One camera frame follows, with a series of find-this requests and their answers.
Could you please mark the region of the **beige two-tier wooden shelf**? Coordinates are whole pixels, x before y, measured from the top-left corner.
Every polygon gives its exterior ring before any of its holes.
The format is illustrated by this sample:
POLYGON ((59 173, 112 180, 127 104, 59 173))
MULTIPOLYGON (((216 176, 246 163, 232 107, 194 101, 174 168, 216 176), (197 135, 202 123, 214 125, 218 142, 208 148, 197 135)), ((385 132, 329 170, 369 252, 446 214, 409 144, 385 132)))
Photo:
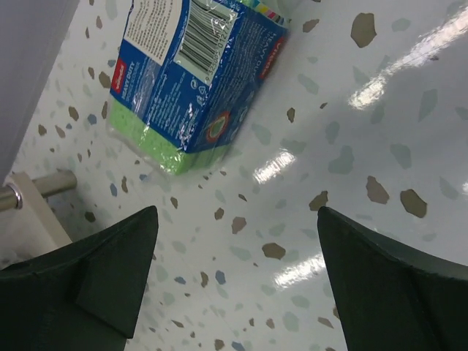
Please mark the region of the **beige two-tier wooden shelf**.
POLYGON ((47 199, 75 189, 77 183, 70 170, 34 180, 26 173, 7 178, 1 186, 2 269, 72 243, 47 199))

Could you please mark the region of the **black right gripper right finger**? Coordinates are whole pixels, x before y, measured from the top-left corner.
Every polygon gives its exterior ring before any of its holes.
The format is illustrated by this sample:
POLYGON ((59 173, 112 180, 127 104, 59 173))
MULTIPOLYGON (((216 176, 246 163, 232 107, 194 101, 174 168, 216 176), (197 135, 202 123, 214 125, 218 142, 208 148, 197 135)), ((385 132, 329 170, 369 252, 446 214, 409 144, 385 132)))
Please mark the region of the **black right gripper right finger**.
POLYGON ((347 349, 467 349, 465 265, 325 206, 317 229, 347 349))

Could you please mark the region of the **green sponge pack barcode label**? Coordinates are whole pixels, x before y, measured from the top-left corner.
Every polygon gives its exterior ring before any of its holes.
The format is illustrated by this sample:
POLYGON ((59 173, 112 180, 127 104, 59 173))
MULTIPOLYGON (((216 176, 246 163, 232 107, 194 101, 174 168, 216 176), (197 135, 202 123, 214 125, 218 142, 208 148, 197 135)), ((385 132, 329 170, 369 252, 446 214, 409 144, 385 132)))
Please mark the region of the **green sponge pack barcode label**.
POLYGON ((110 86, 113 137, 166 173, 228 152, 288 35, 280 1, 134 1, 110 86))

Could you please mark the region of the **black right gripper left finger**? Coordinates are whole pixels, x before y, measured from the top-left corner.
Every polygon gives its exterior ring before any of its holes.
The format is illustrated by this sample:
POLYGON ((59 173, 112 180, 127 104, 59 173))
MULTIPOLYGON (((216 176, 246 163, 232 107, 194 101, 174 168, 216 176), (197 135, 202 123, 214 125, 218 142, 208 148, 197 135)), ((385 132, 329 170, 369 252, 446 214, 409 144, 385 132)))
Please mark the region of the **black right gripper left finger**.
POLYGON ((153 205, 1 270, 1 349, 123 350, 135 335, 157 235, 153 205))

